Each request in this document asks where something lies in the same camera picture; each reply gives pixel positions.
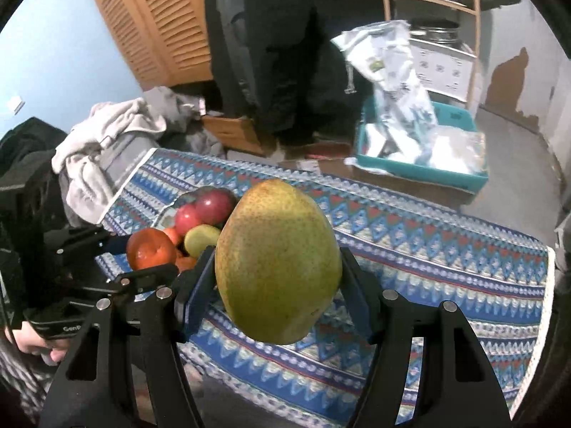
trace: teal plastic bin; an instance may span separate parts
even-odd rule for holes
[[[433,101],[436,118],[440,125],[451,125],[467,132],[477,132],[470,113],[464,109]],[[382,157],[369,157],[359,152],[366,141],[365,124],[376,121],[375,104],[372,98],[365,102],[362,120],[357,134],[357,162],[363,167],[383,169],[398,177],[421,182],[435,183],[447,187],[460,188],[470,193],[478,193],[487,182],[487,171],[480,174],[461,174],[449,170],[433,169],[423,165],[398,163]]]

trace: floor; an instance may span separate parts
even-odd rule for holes
[[[480,109],[486,135],[489,181],[462,212],[489,220],[554,247],[560,183],[543,140],[513,122]]]

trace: screw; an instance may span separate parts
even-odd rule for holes
[[[384,290],[383,297],[387,301],[394,301],[396,298],[399,297],[399,293],[397,293],[395,290]]]
[[[448,312],[456,312],[456,310],[458,309],[458,306],[456,305],[456,303],[454,303],[452,301],[445,301],[443,304],[443,308],[444,308],[444,310],[446,310]]]
[[[168,299],[171,294],[172,290],[167,286],[164,286],[156,291],[156,297],[158,297],[158,299]]]
[[[103,298],[100,299],[99,301],[97,301],[97,305],[96,307],[99,310],[105,310],[106,308],[108,308],[111,305],[111,301],[109,300],[109,298]]]

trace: towel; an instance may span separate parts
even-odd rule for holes
[[[143,98],[95,104],[89,117],[73,126],[51,160],[56,174],[65,169],[69,176],[66,196],[69,207],[85,221],[97,223],[115,193],[99,166],[102,152],[121,134],[144,132],[149,138],[157,139],[166,130],[166,119],[151,113]]]

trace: apple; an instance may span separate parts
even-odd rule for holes
[[[194,203],[185,204],[176,211],[175,229],[181,237],[184,237],[190,230],[198,225],[202,225],[202,223],[203,221]]]
[[[215,188],[199,197],[195,204],[202,223],[218,225],[225,222],[234,210],[236,197],[230,190]]]
[[[207,246],[216,246],[220,237],[220,230],[212,225],[199,225],[190,230],[185,236],[186,252],[198,259]]]

